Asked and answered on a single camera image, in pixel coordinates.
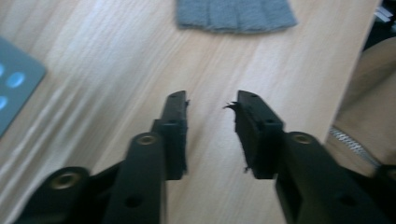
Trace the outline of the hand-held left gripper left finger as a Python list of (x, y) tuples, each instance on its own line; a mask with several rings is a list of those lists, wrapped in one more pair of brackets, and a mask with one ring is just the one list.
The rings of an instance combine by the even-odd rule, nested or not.
[(166, 182), (187, 172), (188, 104), (185, 91), (168, 95), (161, 117), (131, 140), (102, 224), (166, 224)]

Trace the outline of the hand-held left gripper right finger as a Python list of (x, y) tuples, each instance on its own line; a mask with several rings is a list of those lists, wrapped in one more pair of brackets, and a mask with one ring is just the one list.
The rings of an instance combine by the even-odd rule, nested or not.
[(274, 179), (288, 224), (389, 224), (389, 216), (312, 135), (284, 131), (257, 94), (240, 91), (229, 105), (247, 168)]

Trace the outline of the grey sock with pink cuff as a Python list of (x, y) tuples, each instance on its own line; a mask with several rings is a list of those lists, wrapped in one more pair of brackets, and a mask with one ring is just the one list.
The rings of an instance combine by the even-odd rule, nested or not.
[(213, 33), (262, 34), (297, 24), (288, 0), (177, 0), (177, 26)]

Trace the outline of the light blue perforated plastic basket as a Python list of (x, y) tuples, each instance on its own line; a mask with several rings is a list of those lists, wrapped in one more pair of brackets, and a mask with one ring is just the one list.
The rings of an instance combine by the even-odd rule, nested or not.
[(0, 37), (0, 137), (46, 74), (45, 67)]

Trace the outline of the dark object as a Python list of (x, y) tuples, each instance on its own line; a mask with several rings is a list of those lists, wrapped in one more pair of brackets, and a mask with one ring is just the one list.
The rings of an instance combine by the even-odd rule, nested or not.
[(396, 0), (381, 0), (363, 49), (392, 37), (396, 37)]

